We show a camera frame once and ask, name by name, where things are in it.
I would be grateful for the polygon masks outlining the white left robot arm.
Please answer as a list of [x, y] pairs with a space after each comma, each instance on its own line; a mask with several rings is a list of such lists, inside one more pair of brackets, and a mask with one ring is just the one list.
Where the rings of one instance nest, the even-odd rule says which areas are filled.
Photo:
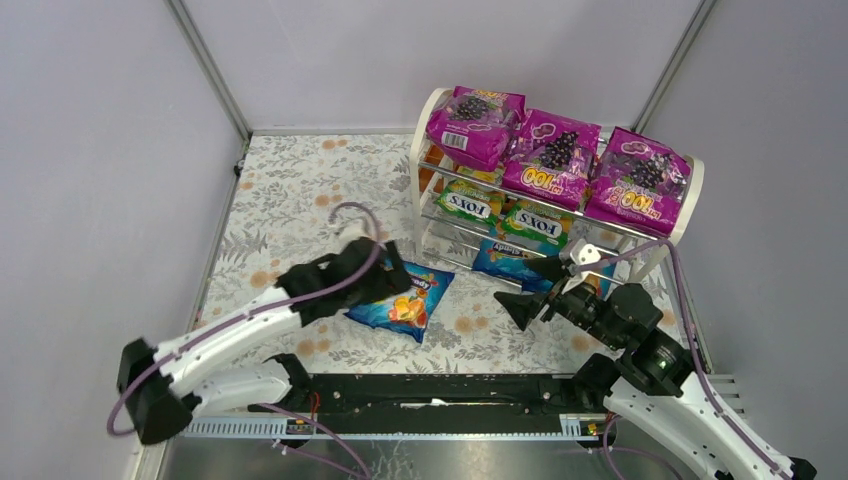
[[412, 286], [395, 242], [360, 237], [340, 252], [296, 264], [227, 318], [155, 346], [138, 338], [122, 351], [119, 400], [107, 431], [119, 437], [117, 412], [128, 434], [155, 445], [175, 437], [203, 413], [248, 406], [298, 407], [312, 380], [293, 354], [277, 354], [239, 369], [229, 364], [269, 340], [355, 306], [388, 299]]

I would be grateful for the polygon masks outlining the purple grape candy bag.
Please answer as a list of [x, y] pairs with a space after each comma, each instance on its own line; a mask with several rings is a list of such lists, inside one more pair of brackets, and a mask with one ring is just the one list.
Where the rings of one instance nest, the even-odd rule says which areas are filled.
[[525, 104], [523, 94], [457, 86], [431, 113], [425, 132], [455, 163], [491, 172], [525, 121]]
[[671, 148], [617, 127], [593, 170], [587, 217], [654, 236], [671, 235], [691, 179]]
[[529, 109], [515, 138], [501, 186], [569, 210], [584, 202], [602, 127]]

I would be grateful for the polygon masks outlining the green yellow candy bag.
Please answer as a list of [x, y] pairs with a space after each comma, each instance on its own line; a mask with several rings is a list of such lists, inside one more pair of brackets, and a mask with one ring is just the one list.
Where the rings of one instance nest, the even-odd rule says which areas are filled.
[[568, 243], [571, 214], [529, 200], [518, 200], [503, 218], [505, 233], [561, 249]]

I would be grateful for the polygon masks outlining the green Fox's candy bag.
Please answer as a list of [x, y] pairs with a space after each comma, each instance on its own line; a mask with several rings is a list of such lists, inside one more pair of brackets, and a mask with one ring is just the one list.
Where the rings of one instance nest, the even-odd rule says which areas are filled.
[[448, 215], [494, 227], [502, 212], [506, 196], [503, 192], [486, 190], [464, 179], [450, 180], [434, 203]]

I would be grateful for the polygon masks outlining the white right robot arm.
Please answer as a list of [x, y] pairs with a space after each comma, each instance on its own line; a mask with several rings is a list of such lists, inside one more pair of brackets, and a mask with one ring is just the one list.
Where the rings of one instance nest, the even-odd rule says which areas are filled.
[[812, 479], [816, 468], [787, 456], [756, 434], [705, 376], [697, 354], [659, 329], [662, 313], [639, 283], [601, 298], [594, 286], [553, 256], [562, 277], [546, 293], [495, 293], [520, 329], [561, 316], [618, 353], [592, 355], [573, 381], [604, 408], [674, 453], [702, 479]]

